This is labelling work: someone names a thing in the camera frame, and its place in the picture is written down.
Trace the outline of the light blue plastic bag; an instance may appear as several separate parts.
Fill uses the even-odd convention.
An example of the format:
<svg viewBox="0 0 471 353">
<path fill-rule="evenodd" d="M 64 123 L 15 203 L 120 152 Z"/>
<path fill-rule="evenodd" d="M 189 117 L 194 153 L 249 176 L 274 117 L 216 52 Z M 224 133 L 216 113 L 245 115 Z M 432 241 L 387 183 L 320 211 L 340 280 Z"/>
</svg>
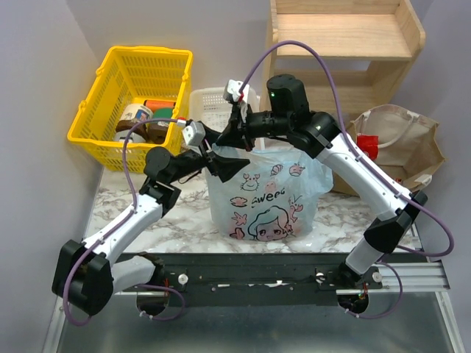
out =
<svg viewBox="0 0 471 353">
<path fill-rule="evenodd" d="M 206 176 L 211 218 L 223 236 L 273 242 L 312 230 L 319 197 L 333 187 L 327 166 L 278 140 L 265 140 L 252 151 L 213 150 L 250 161 L 227 182 Z"/>
</svg>

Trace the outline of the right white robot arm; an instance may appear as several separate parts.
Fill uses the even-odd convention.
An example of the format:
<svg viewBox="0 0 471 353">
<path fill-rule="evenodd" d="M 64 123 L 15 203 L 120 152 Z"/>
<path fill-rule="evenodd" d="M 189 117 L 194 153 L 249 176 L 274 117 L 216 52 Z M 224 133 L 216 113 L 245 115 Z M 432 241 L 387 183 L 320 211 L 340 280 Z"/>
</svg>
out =
<svg viewBox="0 0 471 353">
<path fill-rule="evenodd" d="M 428 197 L 398 185 L 343 135 L 326 112 L 310 110 L 304 84 L 291 74 L 272 77 L 266 83 L 271 109 L 254 113 L 241 81 L 229 80 L 224 100 L 232 104 L 219 146 L 251 150 L 257 138 L 285 137 L 295 148 L 320 161 L 339 175 L 376 215 L 363 239 L 339 266 L 338 276 L 354 284 L 385 254 L 392 253 L 421 213 Z"/>
</svg>

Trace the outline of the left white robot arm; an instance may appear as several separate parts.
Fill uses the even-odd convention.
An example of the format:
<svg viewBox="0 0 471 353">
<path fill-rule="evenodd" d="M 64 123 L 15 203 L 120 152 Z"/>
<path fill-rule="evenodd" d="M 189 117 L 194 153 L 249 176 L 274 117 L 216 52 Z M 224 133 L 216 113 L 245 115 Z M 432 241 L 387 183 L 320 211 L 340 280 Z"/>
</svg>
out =
<svg viewBox="0 0 471 353">
<path fill-rule="evenodd" d="M 146 179 L 132 190 L 132 203 L 105 228 L 78 243 L 69 240 L 60 250 L 52 291 L 63 300 L 66 318 L 78 325 L 70 312 L 75 306 L 92 317 L 119 291 L 138 286 L 162 291 L 164 270 L 159 259 L 138 254 L 124 262 L 119 257 L 150 225 L 162 219 L 176 204 L 178 179 L 206 168 L 222 182 L 249 165 L 248 159 L 222 157 L 201 145 L 174 156 L 164 147 L 146 153 Z"/>
</svg>

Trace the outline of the brown burlap tote bag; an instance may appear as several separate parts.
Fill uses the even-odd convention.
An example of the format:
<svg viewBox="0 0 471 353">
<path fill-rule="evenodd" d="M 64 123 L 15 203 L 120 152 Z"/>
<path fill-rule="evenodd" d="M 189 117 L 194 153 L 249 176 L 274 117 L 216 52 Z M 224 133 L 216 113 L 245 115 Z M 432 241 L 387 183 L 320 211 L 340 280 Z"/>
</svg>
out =
<svg viewBox="0 0 471 353">
<path fill-rule="evenodd" d="M 379 137 L 373 162 L 393 180 L 404 179 L 402 186 L 413 192 L 429 185 L 445 161 L 436 142 L 438 127 L 433 119 L 393 104 L 374 107 L 346 124 L 355 143 L 357 135 Z"/>
</svg>

